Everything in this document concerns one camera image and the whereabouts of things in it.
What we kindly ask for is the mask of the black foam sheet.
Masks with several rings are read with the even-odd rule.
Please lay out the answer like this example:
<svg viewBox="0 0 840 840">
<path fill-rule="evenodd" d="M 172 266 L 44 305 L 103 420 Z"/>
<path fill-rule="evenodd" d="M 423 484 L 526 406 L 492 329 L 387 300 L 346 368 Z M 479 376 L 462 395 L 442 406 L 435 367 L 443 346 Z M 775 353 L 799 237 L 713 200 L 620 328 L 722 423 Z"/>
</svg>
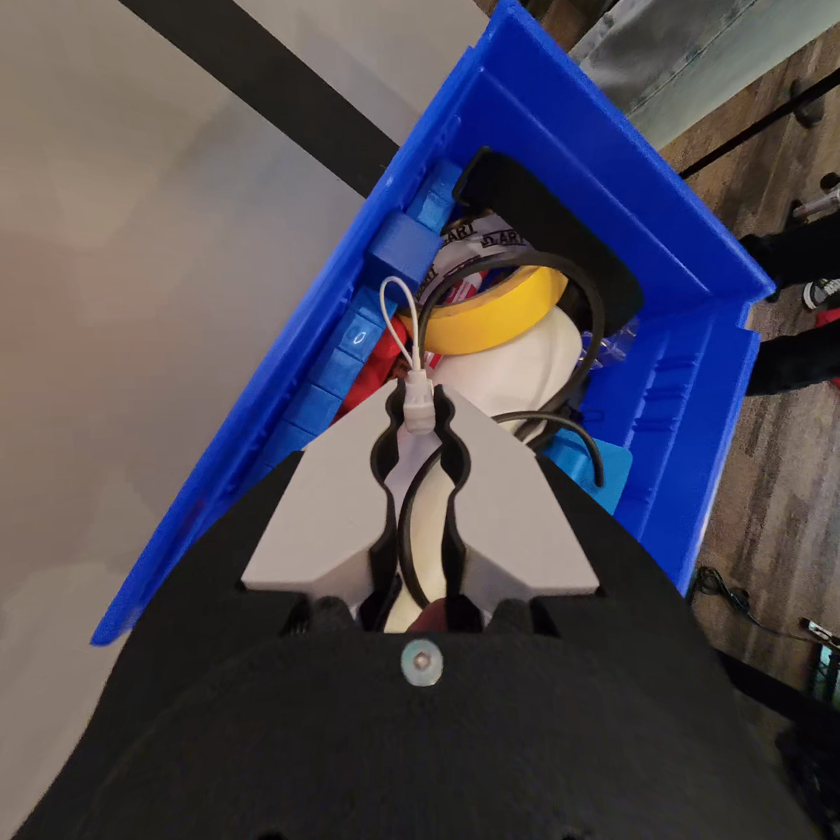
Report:
<svg viewBox="0 0 840 840">
<path fill-rule="evenodd" d="M 487 146 L 479 149 L 458 177 L 452 197 L 472 214 L 498 215 L 533 249 L 583 269 L 602 297 L 605 334 L 616 333 L 641 311 L 644 293 L 627 264 L 513 157 Z"/>
</svg>

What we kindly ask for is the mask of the blue plastic bin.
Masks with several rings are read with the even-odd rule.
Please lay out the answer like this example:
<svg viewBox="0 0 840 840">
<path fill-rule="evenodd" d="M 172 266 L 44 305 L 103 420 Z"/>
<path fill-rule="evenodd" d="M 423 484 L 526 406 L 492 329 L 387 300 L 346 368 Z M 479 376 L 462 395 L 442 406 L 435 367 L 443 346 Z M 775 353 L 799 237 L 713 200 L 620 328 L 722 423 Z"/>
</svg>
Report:
<svg viewBox="0 0 840 840">
<path fill-rule="evenodd" d="M 592 375 L 586 428 L 629 448 L 616 519 L 685 594 L 760 337 L 771 281 L 519 2 L 499 2 L 366 199 L 135 562 L 91 638 L 129 631 L 191 543 L 245 492 L 258 452 L 334 335 L 363 257 L 439 154 L 524 164 L 644 290 L 626 360 Z"/>
</svg>

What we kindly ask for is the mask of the white tube with yellow band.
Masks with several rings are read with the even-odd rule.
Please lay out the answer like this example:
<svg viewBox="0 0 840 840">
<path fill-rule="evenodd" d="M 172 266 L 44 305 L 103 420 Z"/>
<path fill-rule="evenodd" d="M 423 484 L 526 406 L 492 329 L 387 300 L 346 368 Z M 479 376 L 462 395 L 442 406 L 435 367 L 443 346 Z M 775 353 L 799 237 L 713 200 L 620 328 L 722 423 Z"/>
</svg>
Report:
<svg viewBox="0 0 840 840">
<path fill-rule="evenodd" d="M 551 269 L 521 268 L 492 290 L 436 306 L 421 353 L 435 384 L 452 385 L 489 416 L 542 410 L 571 377 L 581 354 L 580 331 L 557 307 L 568 280 Z M 405 513 L 416 580 L 429 601 L 445 594 L 440 542 L 446 498 L 453 488 L 440 464 L 421 480 L 409 508 L 407 492 L 437 449 L 434 435 L 400 431 L 400 459 L 387 479 Z"/>
</svg>

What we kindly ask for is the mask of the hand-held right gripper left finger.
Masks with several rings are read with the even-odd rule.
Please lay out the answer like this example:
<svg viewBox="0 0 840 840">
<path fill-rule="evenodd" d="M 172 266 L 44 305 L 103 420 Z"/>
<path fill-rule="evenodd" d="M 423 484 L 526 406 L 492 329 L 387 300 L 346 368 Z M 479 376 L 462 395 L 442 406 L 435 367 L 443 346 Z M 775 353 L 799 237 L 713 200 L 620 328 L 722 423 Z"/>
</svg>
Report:
<svg viewBox="0 0 840 840">
<path fill-rule="evenodd" d="M 387 491 L 371 466 L 391 425 L 382 387 L 305 447 L 245 571 L 251 591 L 366 598 L 369 550 L 382 536 Z"/>
</svg>

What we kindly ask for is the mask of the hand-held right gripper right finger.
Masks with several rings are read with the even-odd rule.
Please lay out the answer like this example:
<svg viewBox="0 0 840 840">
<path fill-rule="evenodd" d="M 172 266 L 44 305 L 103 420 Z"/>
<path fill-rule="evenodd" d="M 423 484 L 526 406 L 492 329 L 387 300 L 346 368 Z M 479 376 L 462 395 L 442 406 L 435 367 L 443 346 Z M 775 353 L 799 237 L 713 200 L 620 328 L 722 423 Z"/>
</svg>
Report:
<svg viewBox="0 0 840 840">
<path fill-rule="evenodd" d="M 457 392 L 437 393 L 440 465 L 453 481 L 446 593 L 470 600 L 589 595 L 599 581 L 531 449 Z"/>
</svg>

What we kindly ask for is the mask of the clear acrylic cube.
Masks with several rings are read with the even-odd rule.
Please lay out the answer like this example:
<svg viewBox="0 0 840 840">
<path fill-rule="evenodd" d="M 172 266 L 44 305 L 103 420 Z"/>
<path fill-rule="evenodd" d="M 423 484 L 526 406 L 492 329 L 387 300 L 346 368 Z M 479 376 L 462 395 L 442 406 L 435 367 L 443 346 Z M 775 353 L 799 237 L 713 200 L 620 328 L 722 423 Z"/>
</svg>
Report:
<svg viewBox="0 0 840 840">
<path fill-rule="evenodd" d="M 589 375 L 624 362 L 636 342 L 639 326 L 640 319 L 634 316 L 619 330 L 602 338 Z"/>
</svg>

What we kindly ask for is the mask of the small blue block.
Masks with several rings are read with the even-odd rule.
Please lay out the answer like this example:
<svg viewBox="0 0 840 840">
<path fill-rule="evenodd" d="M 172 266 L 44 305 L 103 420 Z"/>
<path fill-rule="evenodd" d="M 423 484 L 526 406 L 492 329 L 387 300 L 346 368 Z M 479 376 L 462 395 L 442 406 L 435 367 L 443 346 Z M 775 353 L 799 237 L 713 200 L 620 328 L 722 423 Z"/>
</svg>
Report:
<svg viewBox="0 0 840 840">
<path fill-rule="evenodd" d="M 415 292 L 442 244 L 433 230 L 405 213 L 391 211 L 366 249 L 361 283 L 378 287 L 384 278 L 398 277 Z"/>
</svg>

